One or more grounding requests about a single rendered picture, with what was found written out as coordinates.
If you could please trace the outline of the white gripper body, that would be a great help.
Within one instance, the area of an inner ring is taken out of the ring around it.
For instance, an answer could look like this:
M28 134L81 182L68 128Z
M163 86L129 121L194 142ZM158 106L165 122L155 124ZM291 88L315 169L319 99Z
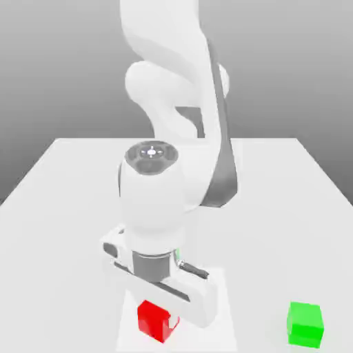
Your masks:
M184 261L170 261L170 276L160 282L146 281L110 259L117 278L139 303L147 300L197 327L209 326L218 310L218 290L211 274Z

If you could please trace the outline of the small red cube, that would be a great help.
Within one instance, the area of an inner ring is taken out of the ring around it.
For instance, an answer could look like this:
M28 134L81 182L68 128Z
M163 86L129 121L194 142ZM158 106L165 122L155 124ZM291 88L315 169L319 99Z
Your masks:
M165 343L174 329L168 327L171 313L144 300L137 308L139 330L155 340Z

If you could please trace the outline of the small green cube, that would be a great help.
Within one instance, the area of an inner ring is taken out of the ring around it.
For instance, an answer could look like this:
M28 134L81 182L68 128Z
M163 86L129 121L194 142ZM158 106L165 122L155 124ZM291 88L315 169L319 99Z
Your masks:
M319 305L291 301L287 315L290 345L320 348L324 322Z

